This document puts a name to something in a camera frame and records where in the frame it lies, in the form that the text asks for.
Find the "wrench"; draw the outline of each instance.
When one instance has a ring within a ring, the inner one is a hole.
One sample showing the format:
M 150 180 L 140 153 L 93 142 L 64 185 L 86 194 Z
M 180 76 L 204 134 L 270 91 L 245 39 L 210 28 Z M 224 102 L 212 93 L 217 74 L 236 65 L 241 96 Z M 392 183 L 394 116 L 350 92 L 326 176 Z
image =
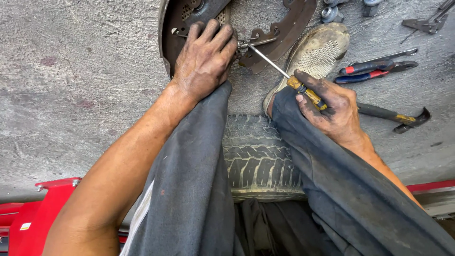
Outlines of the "wrench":
M 365 62 L 370 62 L 370 61 L 386 61 L 386 60 L 390 60 L 392 58 L 396 58 L 396 57 L 404 56 L 404 55 L 414 55 L 418 51 L 419 51 L 419 49 L 412 48 L 412 49 L 409 49 L 407 51 L 397 52 L 397 53 L 390 54 L 390 55 L 387 55 L 387 56 L 384 56 L 384 57 L 379 57 L 379 58 L 375 58 L 375 59 L 371 59 L 371 60 L 367 60 L 367 61 L 362 61 L 362 62 L 354 62 L 354 63 L 352 63 L 349 66 L 353 66 L 353 65 L 357 65 L 357 64 L 361 64 L 361 63 L 365 63 Z

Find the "forearm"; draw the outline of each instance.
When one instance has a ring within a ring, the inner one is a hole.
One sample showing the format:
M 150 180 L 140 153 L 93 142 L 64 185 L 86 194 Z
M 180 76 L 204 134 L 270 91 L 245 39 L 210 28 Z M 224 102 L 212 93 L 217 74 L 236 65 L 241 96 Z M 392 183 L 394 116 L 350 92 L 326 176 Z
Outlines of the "forearm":
M 392 170 L 384 163 L 379 155 L 374 150 L 373 144 L 371 143 L 368 135 L 364 133 L 363 141 L 356 147 L 348 148 L 354 154 L 358 155 L 365 162 L 373 166 L 377 171 L 382 173 L 388 178 L 393 184 L 395 184 L 403 193 L 405 193 L 411 200 L 413 200 L 418 206 L 422 208 L 419 202 L 414 198 L 411 192 L 401 182 L 401 180 L 392 172 Z
M 46 241 L 48 254 L 43 255 L 78 253 L 71 247 L 81 249 L 97 237 L 102 243 L 116 239 L 118 226 L 142 192 L 153 160 L 195 105 L 171 82 L 152 107 L 87 172 L 57 216 Z

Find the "dirty hand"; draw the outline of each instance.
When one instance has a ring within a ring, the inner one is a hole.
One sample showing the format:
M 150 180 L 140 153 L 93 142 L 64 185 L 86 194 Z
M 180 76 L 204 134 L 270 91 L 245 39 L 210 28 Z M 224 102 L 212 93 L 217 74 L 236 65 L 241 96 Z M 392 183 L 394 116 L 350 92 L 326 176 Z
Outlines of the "dirty hand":
M 236 51 L 237 33 L 231 25 L 220 27 L 215 19 L 207 25 L 193 23 L 177 58 L 172 82 L 197 103 L 226 81 Z
M 296 96 L 300 111 L 310 123 L 335 143 L 351 151 L 371 143 L 360 128 L 357 94 L 354 90 L 342 88 L 325 79 L 315 79 L 300 70 L 294 71 L 294 75 L 327 104 L 325 110 L 319 111 L 306 95 Z

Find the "screwdriver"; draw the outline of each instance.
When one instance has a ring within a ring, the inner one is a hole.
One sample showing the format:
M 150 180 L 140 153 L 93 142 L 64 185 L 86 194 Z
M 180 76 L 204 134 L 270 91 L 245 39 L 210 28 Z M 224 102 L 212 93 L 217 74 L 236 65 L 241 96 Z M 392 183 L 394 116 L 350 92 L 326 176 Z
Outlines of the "screwdriver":
M 281 68 L 279 68 L 275 63 L 273 63 L 269 58 L 267 58 L 264 54 L 262 54 L 256 47 L 252 46 L 251 44 L 248 44 L 248 47 L 250 47 L 255 53 L 257 53 L 259 56 L 261 56 L 265 61 L 267 61 L 272 67 L 274 67 L 276 70 L 278 70 L 280 73 L 283 74 L 285 78 L 288 80 L 286 81 L 286 84 L 289 85 L 290 87 L 296 89 L 299 93 L 303 93 L 308 98 L 310 98 L 311 102 L 315 105 L 315 107 L 318 110 L 324 110 L 327 108 L 327 105 L 325 102 L 318 96 L 316 95 L 311 89 L 308 89 L 306 86 L 304 86 L 294 75 L 289 76 L 284 72 Z

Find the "screwdriver shaft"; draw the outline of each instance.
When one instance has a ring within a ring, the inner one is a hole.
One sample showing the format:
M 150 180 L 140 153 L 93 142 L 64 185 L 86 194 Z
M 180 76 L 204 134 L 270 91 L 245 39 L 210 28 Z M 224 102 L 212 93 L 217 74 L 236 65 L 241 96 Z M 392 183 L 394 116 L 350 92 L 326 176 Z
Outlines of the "screwdriver shaft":
M 275 63 L 273 63 L 271 60 L 269 60 L 264 54 L 262 54 L 262 52 L 260 52 L 258 49 L 256 49 L 256 47 L 252 46 L 251 44 L 248 44 L 248 47 L 250 47 L 251 50 L 253 50 L 259 56 L 261 56 L 270 65 L 272 65 L 272 67 L 274 67 L 276 70 L 280 71 L 280 73 L 282 73 L 285 78 L 287 78 L 287 79 L 290 78 L 290 76 L 288 74 L 286 74 L 286 72 L 284 72 L 281 68 L 279 68 L 277 65 L 275 65 Z

